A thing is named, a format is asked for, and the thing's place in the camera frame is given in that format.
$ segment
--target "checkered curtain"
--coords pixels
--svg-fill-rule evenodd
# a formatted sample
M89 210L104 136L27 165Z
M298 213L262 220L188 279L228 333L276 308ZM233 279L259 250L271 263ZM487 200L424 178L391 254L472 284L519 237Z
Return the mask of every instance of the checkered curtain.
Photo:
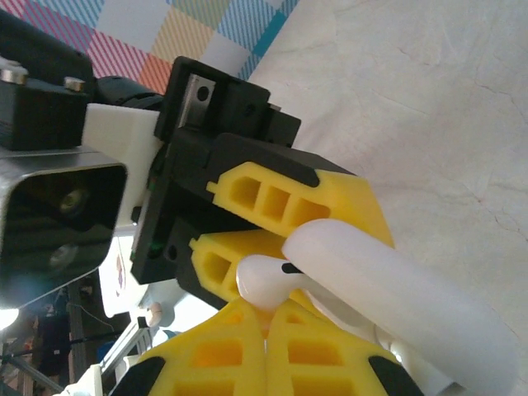
M0 0L0 8L164 93L185 55L248 79L299 0Z

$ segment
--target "white cylindrical object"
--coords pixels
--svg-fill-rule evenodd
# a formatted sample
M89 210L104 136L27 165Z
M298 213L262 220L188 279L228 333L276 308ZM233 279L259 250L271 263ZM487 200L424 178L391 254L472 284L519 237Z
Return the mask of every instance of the white cylindrical object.
M435 272L331 219L297 228L283 253L458 384L482 396L511 392L516 337L490 307Z
M313 306L342 330L361 337L368 342L380 344L375 325L342 300L334 296L328 298L328 295L325 296L313 292L309 292L308 296L312 300Z

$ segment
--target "blue striped fabric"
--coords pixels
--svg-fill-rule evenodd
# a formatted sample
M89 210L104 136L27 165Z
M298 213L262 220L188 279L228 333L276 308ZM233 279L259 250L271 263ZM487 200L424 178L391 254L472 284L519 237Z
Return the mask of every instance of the blue striped fabric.
M35 0L50 10L95 29L105 0Z
M255 68L257 68L258 63L261 61L262 57L251 54L246 60L246 63L242 66L240 69L240 72L238 72L238 78L241 80L248 80L249 76L253 73Z
M286 17L289 17L291 12L294 11L295 6L299 0L284 0L282 6L280 7L280 12L282 12Z
M81 52L88 50L94 33L93 29L82 23L33 1L27 2L22 19Z
M264 0L233 0L220 22L218 32L253 51L274 15L275 10Z
M258 56L264 56L267 49L270 48L271 43L276 38L277 33L282 29L282 26L286 22L286 17L282 12L276 12L273 19L271 19L257 45L253 48L253 53Z

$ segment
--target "black 3d-printed part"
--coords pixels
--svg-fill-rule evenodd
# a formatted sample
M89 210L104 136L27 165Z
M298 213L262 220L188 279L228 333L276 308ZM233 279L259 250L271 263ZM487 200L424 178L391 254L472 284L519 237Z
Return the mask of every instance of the black 3d-printed part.
M97 80L95 103L134 109L159 111L163 96L126 77L103 77Z
M134 247L132 274L139 283L176 277L184 290L222 308L225 301L200 285L189 243L205 233L258 227L214 205L208 183L245 162L311 187L319 184L316 169L350 174L318 155L290 148L299 120L269 105L269 96L204 64L177 59L156 126L165 151L153 167L155 183ZM200 109L208 100L201 112L189 112L189 106Z
M382 356L371 356L369 363L385 388L387 396L424 396L402 366Z
M88 95L47 82L0 82L0 144L11 151L72 149L83 140Z
M66 153L44 158L45 165L65 167L83 160ZM4 171L6 163L0 162ZM0 305L20 307L97 269L108 254L125 182L125 167L116 164L33 175L19 183L5 207ZM58 202L77 188L87 191L87 201L79 212L64 214Z
M150 389L156 383L164 366L165 360L162 357L151 357L133 365L109 396L149 396Z
M95 86L92 61L51 35L0 9L0 55L19 62L30 77L62 85L65 77L80 78L92 99Z
M291 262L285 262L281 269L285 274L304 274L304 272L294 266Z

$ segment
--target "honeycomb cutout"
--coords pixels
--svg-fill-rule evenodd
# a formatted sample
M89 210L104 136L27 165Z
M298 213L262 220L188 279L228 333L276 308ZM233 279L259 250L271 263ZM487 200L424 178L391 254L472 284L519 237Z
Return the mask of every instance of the honeycomb cutout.
M368 358L394 356L292 300L277 309L267 348L268 395L387 396Z
M230 260L214 252L208 252L204 260L204 272L207 278L211 279L211 282L222 285L232 265Z
M393 246L389 228L369 183L346 173L315 170L319 185L306 186L255 163L222 174L207 190L213 203L287 238L315 219L339 219Z
M396 362L291 299L264 313L238 298L153 356L166 363L149 396L387 396L368 359Z

